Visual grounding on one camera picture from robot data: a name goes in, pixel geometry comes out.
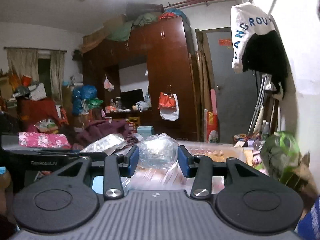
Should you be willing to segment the clear plastic bag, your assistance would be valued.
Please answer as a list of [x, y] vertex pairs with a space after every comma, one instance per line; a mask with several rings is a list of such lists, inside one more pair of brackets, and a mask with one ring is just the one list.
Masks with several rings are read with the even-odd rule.
[[178, 142], [166, 133], [148, 136], [139, 144], [139, 165], [169, 169], [177, 161], [178, 146]]

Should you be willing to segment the silver foil packet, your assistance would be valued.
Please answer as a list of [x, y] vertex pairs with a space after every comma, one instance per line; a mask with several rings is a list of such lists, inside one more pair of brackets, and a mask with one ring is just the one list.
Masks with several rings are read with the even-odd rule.
[[80, 153], [105, 153], [111, 155], [115, 150], [120, 150], [127, 145], [120, 134], [109, 134], [80, 151]]

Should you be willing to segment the pink floral bedding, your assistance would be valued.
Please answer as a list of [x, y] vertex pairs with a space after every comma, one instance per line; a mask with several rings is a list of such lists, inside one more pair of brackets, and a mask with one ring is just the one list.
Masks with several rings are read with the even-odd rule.
[[20, 132], [18, 134], [19, 145], [29, 148], [65, 148], [71, 145], [63, 134], [46, 134], [36, 132]]

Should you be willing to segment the maroon clothes pile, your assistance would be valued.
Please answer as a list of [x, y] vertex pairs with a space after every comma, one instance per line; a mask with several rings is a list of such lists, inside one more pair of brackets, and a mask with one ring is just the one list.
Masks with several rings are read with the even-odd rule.
[[129, 125], [124, 119], [111, 122], [107, 120], [95, 120], [90, 122], [88, 126], [76, 136], [76, 142], [86, 147], [109, 134], [120, 134], [126, 139], [130, 134]]

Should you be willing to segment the red white hanging bag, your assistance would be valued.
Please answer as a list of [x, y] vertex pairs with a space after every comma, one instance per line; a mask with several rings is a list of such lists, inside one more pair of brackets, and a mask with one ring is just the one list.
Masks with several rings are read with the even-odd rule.
[[161, 118], [176, 121], [179, 118], [179, 105], [176, 94], [160, 92], [158, 110]]

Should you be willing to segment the black monitor screen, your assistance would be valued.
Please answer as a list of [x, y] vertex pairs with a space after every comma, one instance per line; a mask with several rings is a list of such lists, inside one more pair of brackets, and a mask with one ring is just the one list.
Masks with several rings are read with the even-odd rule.
[[130, 90], [120, 93], [121, 104], [124, 109], [132, 109], [136, 103], [144, 101], [142, 89]]

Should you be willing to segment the blue plastic bags stack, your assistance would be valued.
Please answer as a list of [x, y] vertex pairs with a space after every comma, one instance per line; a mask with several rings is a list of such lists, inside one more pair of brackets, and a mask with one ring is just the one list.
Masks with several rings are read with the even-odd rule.
[[72, 114], [75, 116], [82, 114], [83, 111], [98, 107], [100, 103], [95, 86], [80, 86], [72, 91]]

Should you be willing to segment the grey metal door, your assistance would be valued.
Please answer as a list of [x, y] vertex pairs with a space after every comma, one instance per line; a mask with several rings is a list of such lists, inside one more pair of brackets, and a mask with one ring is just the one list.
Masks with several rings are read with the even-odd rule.
[[232, 68], [234, 50], [230, 28], [206, 33], [213, 69], [221, 143], [231, 144], [236, 134], [247, 133], [258, 90], [252, 71], [236, 74]]

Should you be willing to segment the green plastic bag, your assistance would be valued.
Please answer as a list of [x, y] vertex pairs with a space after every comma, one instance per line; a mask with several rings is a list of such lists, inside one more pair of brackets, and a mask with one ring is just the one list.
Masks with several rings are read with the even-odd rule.
[[260, 157], [268, 175], [280, 180], [286, 171], [299, 166], [301, 153], [294, 135], [281, 131], [265, 140]]

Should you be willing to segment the beige window curtain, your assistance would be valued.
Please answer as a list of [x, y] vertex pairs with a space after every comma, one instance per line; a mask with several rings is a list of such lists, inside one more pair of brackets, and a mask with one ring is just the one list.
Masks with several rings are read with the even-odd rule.
[[9, 70], [19, 77], [29, 76], [33, 81], [39, 80], [38, 51], [36, 49], [7, 49]]

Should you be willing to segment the dark red wooden wardrobe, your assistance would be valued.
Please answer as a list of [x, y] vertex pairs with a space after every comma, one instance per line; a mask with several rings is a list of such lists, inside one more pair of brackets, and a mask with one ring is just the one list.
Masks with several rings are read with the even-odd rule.
[[[157, 133], [175, 139], [199, 141], [199, 77], [191, 28], [175, 16], [133, 29], [126, 42], [104, 39], [82, 56], [84, 83], [93, 85], [104, 105], [120, 96], [119, 71], [146, 63], [151, 98], [151, 125]], [[161, 118], [158, 100], [161, 93], [177, 95], [179, 118]]]

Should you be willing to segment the black hanging garment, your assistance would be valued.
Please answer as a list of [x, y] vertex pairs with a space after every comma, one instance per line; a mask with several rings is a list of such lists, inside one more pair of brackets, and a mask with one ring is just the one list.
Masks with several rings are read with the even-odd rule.
[[264, 35], [253, 34], [248, 40], [241, 58], [242, 71], [255, 70], [271, 75], [276, 90], [286, 91], [287, 59], [278, 33], [273, 30]]

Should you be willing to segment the white hoodie blue letters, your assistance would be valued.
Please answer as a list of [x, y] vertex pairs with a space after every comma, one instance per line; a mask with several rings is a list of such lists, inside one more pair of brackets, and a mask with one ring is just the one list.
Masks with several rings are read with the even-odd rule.
[[234, 57], [232, 68], [236, 73], [244, 72], [242, 56], [249, 39], [254, 35], [265, 35], [274, 31], [270, 16], [250, 2], [234, 5], [231, 8], [231, 33]]

